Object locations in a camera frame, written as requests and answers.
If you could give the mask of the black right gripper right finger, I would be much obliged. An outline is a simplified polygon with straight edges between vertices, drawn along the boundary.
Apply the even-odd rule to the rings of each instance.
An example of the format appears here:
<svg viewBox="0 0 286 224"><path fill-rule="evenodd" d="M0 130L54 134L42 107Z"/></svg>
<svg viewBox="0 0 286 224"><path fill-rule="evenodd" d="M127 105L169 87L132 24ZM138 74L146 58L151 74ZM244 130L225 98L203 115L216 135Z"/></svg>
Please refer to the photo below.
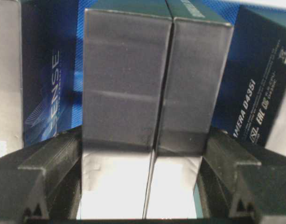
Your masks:
<svg viewBox="0 0 286 224"><path fill-rule="evenodd" d="M197 185L205 218L286 221L286 156L212 129Z"/></svg>

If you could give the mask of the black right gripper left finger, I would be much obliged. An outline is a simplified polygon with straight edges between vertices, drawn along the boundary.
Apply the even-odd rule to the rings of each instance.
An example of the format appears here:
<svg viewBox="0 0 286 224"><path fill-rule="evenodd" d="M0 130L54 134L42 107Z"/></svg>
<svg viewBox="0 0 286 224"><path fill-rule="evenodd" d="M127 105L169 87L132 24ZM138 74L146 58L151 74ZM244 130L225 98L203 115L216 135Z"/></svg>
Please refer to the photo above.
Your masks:
<svg viewBox="0 0 286 224"><path fill-rule="evenodd" d="M81 198L82 132L0 157L0 221L75 219Z"/></svg>

